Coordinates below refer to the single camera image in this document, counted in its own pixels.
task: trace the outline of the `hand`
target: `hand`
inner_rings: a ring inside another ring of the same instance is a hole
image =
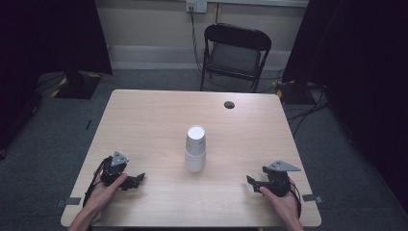
[[[90,223],[98,216],[98,214],[108,205],[114,197],[116,189],[126,180],[127,174],[122,173],[109,186],[106,187],[100,179],[100,174],[96,175],[95,184],[92,194],[90,195],[85,207],[78,213],[72,221],[68,230],[88,230]]]
[[[294,182],[291,179],[291,188],[295,192]],[[261,187],[259,191],[266,196],[275,208],[276,214],[283,220],[285,227],[289,231],[304,230],[297,214],[297,201],[292,193],[287,193],[283,197],[278,197],[266,187]]]

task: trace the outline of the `black tape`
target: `black tape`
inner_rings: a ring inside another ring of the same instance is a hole
[[[303,201],[316,201],[317,204],[320,204],[323,202],[323,198],[321,196],[314,196],[313,194],[306,194],[302,195]]]
[[[59,200],[55,204],[57,208],[64,208],[65,205],[79,205],[81,203],[81,197],[70,197],[65,200]]]

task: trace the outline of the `wooden table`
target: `wooden table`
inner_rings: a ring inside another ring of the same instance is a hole
[[[232,101],[234,109],[224,102]],[[184,167],[188,129],[206,130],[207,161],[199,173]],[[82,197],[102,160],[119,150],[125,172],[146,176],[138,189],[117,191],[93,226],[280,226],[266,197],[246,175],[267,181],[262,166],[282,160],[301,194],[312,193],[279,98],[273,94],[115,90],[103,114],[71,197]],[[67,205],[69,226],[82,205]],[[315,201],[302,201],[304,226],[319,226]]]

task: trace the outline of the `white cup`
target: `white cup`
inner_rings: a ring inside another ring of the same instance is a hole
[[[186,138],[186,151],[192,156],[199,156],[206,152],[205,130],[199,125],[189,128]]]
[[[205,159],[207,156],[207,151],[204,151],[201,155],[195,156],[190,154],[187,150],[185,152],[185,166],[186,169],[192,172],[199,172],[205,166]]]

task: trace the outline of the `wall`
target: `wall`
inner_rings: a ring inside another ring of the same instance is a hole
[[[192,51],[185,1],[96,0],[96,5],[109,45]],[[305,8],[296,7],[208,3],[207,13],[194,14],[197,50],[201,54],[205,28],[217,21],[262,30],[272,40],[272,52],[287,54],[304,12]]]

